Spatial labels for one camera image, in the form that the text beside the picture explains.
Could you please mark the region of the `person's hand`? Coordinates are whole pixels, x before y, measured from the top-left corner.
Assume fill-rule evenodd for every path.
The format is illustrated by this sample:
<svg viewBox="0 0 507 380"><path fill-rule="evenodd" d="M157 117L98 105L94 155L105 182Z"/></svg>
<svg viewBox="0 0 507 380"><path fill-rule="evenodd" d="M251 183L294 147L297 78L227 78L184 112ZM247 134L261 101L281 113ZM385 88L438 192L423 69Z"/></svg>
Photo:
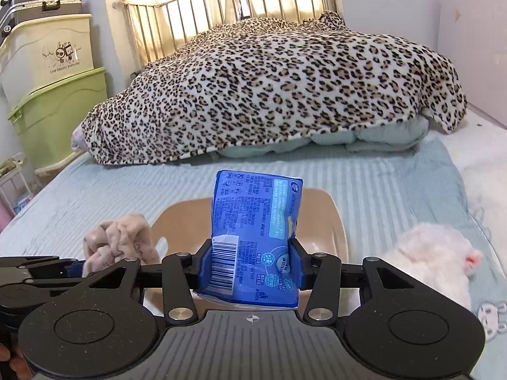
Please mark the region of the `person's hand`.
<svg viewBox="0 0 507 380"><path fill-rule="evenodd" d="M10 369L16 373L16 377L19 380L27 380L33 376L28 362L17 344L12 346L0 344L0 360L8 363Z"/></svg>

